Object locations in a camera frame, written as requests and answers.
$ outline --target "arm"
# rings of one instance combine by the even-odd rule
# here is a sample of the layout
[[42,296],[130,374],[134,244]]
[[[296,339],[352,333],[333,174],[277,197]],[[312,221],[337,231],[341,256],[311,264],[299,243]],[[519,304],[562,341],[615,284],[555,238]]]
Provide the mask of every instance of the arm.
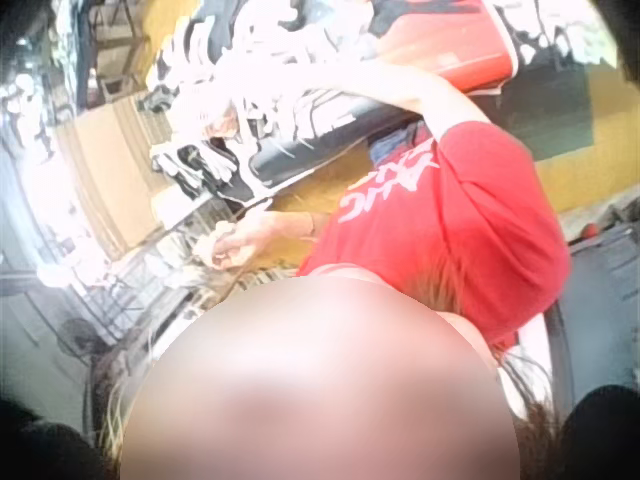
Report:
[[444,78],[382,62],[301,67],[292,81],[310,89],[342,90],[419,113],[439,141],[460,123],[490,123],[486,115]]
[[219,222],[196,246],[196,254],[214,268],[239,267],[277,238],[315,241],[328,218],[324,213],[252,210],[235,225]]
[[272,215],[272,238],[316,241],[329,220],[328,213],[268,212]]

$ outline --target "wall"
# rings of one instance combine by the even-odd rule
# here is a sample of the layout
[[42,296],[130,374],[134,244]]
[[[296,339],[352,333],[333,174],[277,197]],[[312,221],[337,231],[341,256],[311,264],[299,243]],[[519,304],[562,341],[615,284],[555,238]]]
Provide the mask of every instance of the wall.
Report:
[[[56,129],[75,178],[83,210],[112,260],[124,256],[160,227],[151,199],[169,186],[151,170],[149,149],[168,125],[150,128],[136,111],[137,96],[91,110]],[[156,116],[156,123],[163,117]]]

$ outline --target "red garment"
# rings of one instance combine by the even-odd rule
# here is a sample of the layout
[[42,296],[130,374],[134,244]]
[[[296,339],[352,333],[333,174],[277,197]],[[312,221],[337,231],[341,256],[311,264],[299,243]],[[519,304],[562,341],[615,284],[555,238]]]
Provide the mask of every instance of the red garment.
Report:
[[468,122],[394,155],[349,188],[298,275],[351,263],[408,293],[444,261],[461,277],[463,315],[490,344],[551,305],[569,251],[524,145]]

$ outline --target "woman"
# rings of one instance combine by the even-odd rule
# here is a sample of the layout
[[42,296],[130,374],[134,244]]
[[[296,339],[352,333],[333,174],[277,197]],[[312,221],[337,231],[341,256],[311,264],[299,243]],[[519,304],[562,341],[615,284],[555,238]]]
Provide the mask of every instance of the woman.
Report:
[[309,238],[316,246],[300,276],[375,278],[410,296],[444,283],[490,345],[551,305],[569,254],[526,147],[420,70],[365,63],[287,76],[298,90],[343,90],[420,113],[432,136],[350,187],[332,216],[256,211],[221,226],[213,266],[244,265],[279,236]]
[[329,217],[250,212],[221,228],[217,268],[311,238],[308,278],[234,296],[172,345],[129,417],[122,478],[547,478],[550,425],[532,404],[509,414],[494,355],[569,270],[528,151],[435,75],[285,72],[265,76],[412,110],[433,138]]

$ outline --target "blonde hair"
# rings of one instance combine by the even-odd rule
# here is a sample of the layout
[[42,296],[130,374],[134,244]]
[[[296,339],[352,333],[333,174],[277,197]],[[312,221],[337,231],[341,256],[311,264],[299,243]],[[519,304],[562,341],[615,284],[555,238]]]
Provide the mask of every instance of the blonde hair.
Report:
[[[233,281],[222,292],[215,305],[223,302],[233,292],[240,278],[249,271],[249,265],[234,275]],[[435,311],[450,312],[464,316],[463,270],[446,261],[444,256],[433,257],[428,270],[406,286],[403,292]],[[547,480],[555,470],[558,451],[559,425],[557,417],[548,408],[534,399],[518,371],[502,352],[494,352],[496,361],[505,368],[508,376],[522,397],[527,413],[526,420],[512,415],[518,448],[520,451],[520,478],[522,480]],[[124,430],[129,411],[122,410],[122,395],[126,381],[117,382],[109,396],[105,426],[101,445],[112,460],[114,472],[119,473]]]

